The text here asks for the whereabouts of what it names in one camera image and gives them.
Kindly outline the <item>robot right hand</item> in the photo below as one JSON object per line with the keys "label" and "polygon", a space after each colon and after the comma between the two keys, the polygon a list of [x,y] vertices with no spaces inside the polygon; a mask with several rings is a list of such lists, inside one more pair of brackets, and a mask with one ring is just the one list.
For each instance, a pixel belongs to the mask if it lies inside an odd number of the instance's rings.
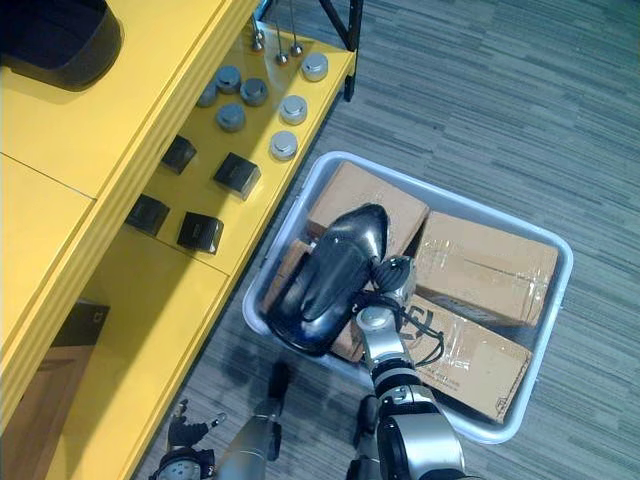
{"label": "robot right hand", "polygon": [[406,304],[416,288],[414,259],[404,255],[389,257],[372,270],[372,284],[377,293]]}

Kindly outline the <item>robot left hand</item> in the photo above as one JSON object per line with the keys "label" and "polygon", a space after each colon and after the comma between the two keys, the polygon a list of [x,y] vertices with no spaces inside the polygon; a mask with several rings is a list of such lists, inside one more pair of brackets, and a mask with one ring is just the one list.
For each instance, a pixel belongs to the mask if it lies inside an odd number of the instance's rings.
{"label": "robot left hand", "polygon": [[186,415],[188,404],[188,399],[180,400],[171,415],[166,452],[193,447],[227,419],[225,412],[219,412],[209,422],[189,423]]}

